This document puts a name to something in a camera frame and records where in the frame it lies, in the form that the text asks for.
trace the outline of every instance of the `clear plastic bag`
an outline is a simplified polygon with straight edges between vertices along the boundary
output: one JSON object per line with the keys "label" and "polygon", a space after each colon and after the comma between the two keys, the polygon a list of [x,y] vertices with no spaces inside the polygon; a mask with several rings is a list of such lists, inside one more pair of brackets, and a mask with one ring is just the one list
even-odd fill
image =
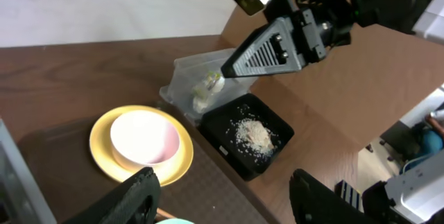
{"label": "clear plastic bag", "polygon": [[175,60],[171,83],[161,88],[160,96],[198,125],[204,113],[243,96],[257,80],[222,76],[221,67],[233,52],[226,49]]}

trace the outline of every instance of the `black tray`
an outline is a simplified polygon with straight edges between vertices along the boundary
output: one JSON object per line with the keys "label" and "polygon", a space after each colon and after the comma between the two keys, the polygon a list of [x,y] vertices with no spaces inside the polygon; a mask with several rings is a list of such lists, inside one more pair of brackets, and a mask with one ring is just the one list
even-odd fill
{"label": "black tray", "polygon": [[[258,158],[246,153],[247,149],[236,142],[237,130],[234,123],[245,118],[260,121],[274,134],[271,135],[271,142],[275,149],[268,157]],[[245,180],[252,180],[265,172],[294,135],[290,125],[252,94],[245,94],[207,112],[198,129]]]}

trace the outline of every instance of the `white bowl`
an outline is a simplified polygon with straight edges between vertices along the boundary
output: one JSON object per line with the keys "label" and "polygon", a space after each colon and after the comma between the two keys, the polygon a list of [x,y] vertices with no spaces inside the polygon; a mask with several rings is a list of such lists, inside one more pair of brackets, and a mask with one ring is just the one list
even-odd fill
{"label": "white bowl", "polygon": [[174,125],[160,114],[146,110],[122,114],[112,123],[110,136],[114,158],[131,171],[166,163],[180,146]]}

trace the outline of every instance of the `plate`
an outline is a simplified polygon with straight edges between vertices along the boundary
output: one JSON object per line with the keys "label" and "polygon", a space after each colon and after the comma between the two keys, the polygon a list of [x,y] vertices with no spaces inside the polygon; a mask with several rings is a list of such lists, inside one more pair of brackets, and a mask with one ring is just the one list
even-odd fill
{"label": "plate", "polygon": [[159,180],[160,186],[167,186],[179,180],[191,166],[193,160],[193,143],[191,137],[189,136],[187,130],[172,116],[167,113],[142,105],[127,105],[115,108],[106,112],[97,122],[94,124],[91,130],[91,135],[89,136],[89,149],[91,151],[92,157],[100,169],[112,179],[117,182],[123,182],[128,179],[137,171],[129,171],[121,167],[113,158],[111,151],[111,138],[110,129],[114,120],[122,115],[133,110],[147,110],[150,112],[158,113],[168,119],[180,136],[180,147],[178,153],[172,157],[172,166],[163,167],[158,166],[154,168],[154,172]]}

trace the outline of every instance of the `floor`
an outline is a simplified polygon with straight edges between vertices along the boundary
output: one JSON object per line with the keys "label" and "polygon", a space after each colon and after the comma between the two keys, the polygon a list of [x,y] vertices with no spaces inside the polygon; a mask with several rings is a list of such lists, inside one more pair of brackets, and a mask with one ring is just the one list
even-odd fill
{"label": "floor", "polygon": [[[381,145],[377,138],[371,142],[373,153],[367,149],[358,154],[358,180],[356,190],[364,192],[367,188],[379,181],[386,181],[398,175],[401,164],[396,161],[397,154],[388,144]],[[387,157],[394,157],[395,161],[388,161]]]}

